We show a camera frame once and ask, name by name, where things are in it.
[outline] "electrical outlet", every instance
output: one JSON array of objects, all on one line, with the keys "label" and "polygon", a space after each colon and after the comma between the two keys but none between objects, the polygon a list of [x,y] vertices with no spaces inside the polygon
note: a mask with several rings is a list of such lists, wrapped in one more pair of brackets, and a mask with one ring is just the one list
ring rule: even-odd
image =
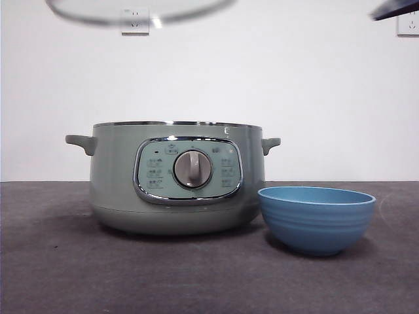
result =
[{"label": "electrical outlet", "polygon": [[419,36],[419,11],[397,17],[398,36]]},{"label": "electrical outlet", "polygon": [[124,9],[121,11],[120,26],[122,36],[148,36],[150,16],[147,9]]}]

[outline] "chrome trim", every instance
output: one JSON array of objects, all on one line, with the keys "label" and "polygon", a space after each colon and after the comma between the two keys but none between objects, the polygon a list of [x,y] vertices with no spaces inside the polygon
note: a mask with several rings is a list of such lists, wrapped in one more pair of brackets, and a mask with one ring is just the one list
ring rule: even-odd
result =
[{"label": "chrome trim", "polygon": [[[149,143],[152,142],[161,142],[161,141],[190,141],[190,140],[198,140],[198,141],[215,141],[215,142],[224,142],[229,143],[233,145],[233,147],[236,149],[237,155],[238,155],[238,163],[239,163],[239,170],[240,170],[240,180],[237,184],[236,188],[227,193],[220,196],[212,196],[209,198],[167,198],[164,196],[158,196],[151,193],[148,193],[146,190],[143,189],[143,187],[140,185],[138,180],[138,171],[139,171],[139,159],[141,156],[141,153]],[[143,199],[144,201],[147,201],[149,203],[153,204],[159,204],[159,205],[208,205],[213,203],[219,203],[220,201],[223,201],[225,198],[231,198],[237,191],[240,189],[240,187],[243,184],[243,166],[242,166],[242,156],[240,155],[240,149],[238,146],[228,139],[220,139],[218,137],[200,137],[200,136],[179,136],[176,137],[174,135],[171,135],[169,137],[157,137],[153,139],[148,139],[142,142],[140,146],[137,149],[136,154],[136,160],[134,164],[134,177],[133,177],[133,184],[134,189],[137,192],[137,195]]]},{"label": "chrome trim", "polygon": [[121,121],[104,122],[93,125],[93,128],[101,126],[230,126],[233,128],[255,128],[262,130],[260,126],[251,124],[225,123],[225,122],[204,122],[204,121]]}]

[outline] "rotary knob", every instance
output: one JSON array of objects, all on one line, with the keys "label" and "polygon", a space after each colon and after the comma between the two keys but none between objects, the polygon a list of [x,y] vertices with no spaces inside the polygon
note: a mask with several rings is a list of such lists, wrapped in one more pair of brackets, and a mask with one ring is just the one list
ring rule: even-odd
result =
[{"label": "rotary knob", "polygon": [[177,181],[188,188],[198,188],[211,177],[210,159],[197,150],[188,150],[181,154],[174,167]]}]

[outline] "felt tabletop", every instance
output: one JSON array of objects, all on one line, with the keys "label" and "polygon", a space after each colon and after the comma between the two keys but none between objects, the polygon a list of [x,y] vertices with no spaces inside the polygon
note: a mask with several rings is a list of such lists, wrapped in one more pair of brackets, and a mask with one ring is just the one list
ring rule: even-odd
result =
[{"label": "felt tabletop", "polygon": [[365,235],[293,253],[261,215],[206,235],[133,235],[92,215],[86,182],[1,184],[1,312],[419,313],[419,182],[270,182],[377,198]]}]

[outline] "ceramic bowl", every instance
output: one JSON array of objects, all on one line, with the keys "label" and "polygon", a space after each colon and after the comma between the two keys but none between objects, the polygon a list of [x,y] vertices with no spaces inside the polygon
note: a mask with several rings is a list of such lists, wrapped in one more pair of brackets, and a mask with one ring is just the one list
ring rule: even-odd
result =
[{"label": "ceramic bowl", "polygon": [[329,256],[368,228],[375,197],[350,190],[276,186],[258,191],[264,221],[294,251]]}]

